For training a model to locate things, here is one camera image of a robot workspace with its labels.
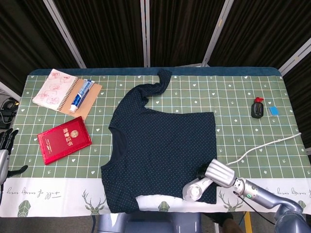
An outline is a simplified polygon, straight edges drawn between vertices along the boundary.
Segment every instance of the notebook spiral binding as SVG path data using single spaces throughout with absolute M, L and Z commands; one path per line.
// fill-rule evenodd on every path
M 77 82 L 78 82 L 78 78 L 75 78 L 75 80 L 73 81 L 73 84 L 71 85 L 71 87 L 69 88 L 67 94 L 65 95 L 65 97 L 63 98 L 62 102 L 60 103 L 59 107 L 57 108 L 58 111 L 61 111 L 64 104 L 66 103 L 68 97 L 70 96 L 72 90 L 74 89 L 74 87 L 76 86 Z

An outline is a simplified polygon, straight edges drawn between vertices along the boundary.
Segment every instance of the yellow stripe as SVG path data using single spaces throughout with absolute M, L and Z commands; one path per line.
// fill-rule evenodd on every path
M 253 233 L 252 224 L 251 224 L 251 216 L 250 216 L 249 212 L 246 212 L 244 221 L 245 221 L 246 233 Z

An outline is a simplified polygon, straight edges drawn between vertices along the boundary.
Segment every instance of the white cable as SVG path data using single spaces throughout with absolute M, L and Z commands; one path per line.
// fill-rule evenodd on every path
M 235 163 L 241 161 L 249 152 L 251 152 L 251 151 L 253 151 L 253 150 L 256 150 L 256 149 L 261 148 L 261 147 L 264 147 L 264 146 L 268 146 L 268 145 L 270 145 L 270 144 L 272 144 L 272 143 L 285 141 L 285 140 L 287 140 L 287 139 L 291 139 L 291 138 L 297 137 L 297 136 L 299 136 L 299 135 L 301 135 L 301 133 L 297 133 L 297 134 L 295 134 L 295 135 L 293 135 L 293 136 L 286 137 L 286 138 L 283 138 L 283 139 L 278 139 L 278 140 L 276 140 L 276 141 L 269 142 L 269 143 L 266 143 L 266 144 L 261 145 L 261 146 L 258 146 L 258 147 L 254 147 L 254 148 L 248 150 L 240 159 L 238 159 L 238 160 L 236 160 L 236 161 L 233 161 L 233 162 L 230 162 L 230 163 L 227 163 L 227 165 L 235 164 Z
M 10 122 L 5 122 L 1 111 L 0 111 L 0 114 L 1 114 L 2 121 L 3 121 L 4 124 L 10 124 L 12 122 L 12 120 Z

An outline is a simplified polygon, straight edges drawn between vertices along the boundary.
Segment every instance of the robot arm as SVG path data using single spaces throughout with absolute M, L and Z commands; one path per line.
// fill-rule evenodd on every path
M 243 195 L 267 209 L 280 205 L 275 214 L 277 233 L 311 233 L 311 229 L 301 215 L 303 209 L 298 203 L 274 195 L 244 178 L 237 178 L 234 170 L 216 159 L 213 159 L 208 166 L 201 168 L 198 177 L 203 178 L 184 186 L 183 198 L 185 200 L 199 200 L 203 192 L 215 182 L 221 187 L 233 187 L 234 194 L 237 196 Z

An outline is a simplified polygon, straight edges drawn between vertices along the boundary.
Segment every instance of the red passport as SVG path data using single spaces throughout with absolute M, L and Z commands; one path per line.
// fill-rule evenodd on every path
M 38 134 L 38 142 L 45 165 L 92 144 L 81 116 Z

